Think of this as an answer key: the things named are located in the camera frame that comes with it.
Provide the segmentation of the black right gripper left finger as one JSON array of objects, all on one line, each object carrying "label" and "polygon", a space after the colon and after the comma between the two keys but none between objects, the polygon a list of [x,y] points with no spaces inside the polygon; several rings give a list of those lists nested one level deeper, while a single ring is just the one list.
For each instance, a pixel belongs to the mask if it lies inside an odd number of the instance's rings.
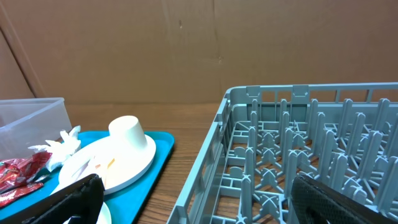
[{"label": "black right gripper left finger", "polygon": [[96,174],[55,192],[3,220],[9,224],[96,223],[104,201],[104,185]]}]

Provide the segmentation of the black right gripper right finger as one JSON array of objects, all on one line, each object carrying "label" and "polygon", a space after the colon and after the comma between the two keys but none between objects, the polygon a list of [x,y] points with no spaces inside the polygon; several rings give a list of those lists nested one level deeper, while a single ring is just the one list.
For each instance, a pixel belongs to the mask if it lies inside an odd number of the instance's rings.
[{"label": "black right gripper right finger", "polygon": [[292,205],[300,224],[397,223],[306,175],[292,184]]}]

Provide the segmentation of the white napkin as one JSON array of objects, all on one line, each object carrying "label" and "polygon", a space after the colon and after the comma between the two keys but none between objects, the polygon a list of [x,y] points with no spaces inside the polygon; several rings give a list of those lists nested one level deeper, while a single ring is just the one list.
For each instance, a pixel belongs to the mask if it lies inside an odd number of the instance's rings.
[{"label": "white napkin", "polygon": [[69,133],[65,130],[60,131],[63,142],[46,140],[46,144],[30,146],[29,149],[36,153],[41,151],[51,153],[52,155],[47,161],[45,168],[52,172],[56,168],[63,166],[74,153],[81,149],[81,141],[78,139],[80,131],[81,126],[75,126]]}]

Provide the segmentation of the red snack wrapper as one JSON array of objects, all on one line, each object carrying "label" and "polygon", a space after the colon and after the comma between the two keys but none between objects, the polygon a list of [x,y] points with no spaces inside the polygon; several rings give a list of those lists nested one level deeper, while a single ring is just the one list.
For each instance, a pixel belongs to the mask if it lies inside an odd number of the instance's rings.
[{"label": "red snack wrapper", "polygon": [[51,158],[51,152],[38,152],[27,158],[1,161],[1,193],[30,183]]}]

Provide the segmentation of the red ketchup packet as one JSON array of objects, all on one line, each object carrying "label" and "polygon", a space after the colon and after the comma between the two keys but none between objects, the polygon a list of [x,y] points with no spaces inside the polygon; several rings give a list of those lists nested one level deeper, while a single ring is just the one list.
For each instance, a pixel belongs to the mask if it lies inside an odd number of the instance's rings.
[{"label": "red ketchup packet", "polygon": [[9,204],[13,203],[14,201],[18,200],[19,198],[29,195],[32,192],[35,192],[36,190],[39,190],[44,186],[44,183],[42,182],[36,182],[32,184],[25,185],[23,187],[18,187],[15,189],[12,189],[6,193],[1,194],[1,203],[0,207],[6,207]]}]

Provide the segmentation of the grey round plate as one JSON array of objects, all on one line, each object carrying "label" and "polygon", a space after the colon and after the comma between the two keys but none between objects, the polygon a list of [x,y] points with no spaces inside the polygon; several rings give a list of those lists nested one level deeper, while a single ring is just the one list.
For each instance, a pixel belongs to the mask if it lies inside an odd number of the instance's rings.
[{"label": "grey round plate", "polygon": [[[65,187],[67,187],[66,184],[58,184],[50,195],[53,195],[54,193],[64,189]],[[96,224],[112,224],[111,212],[109,211],[108,206],[104,202],[101,206],[101,210],[99,212]]]}]

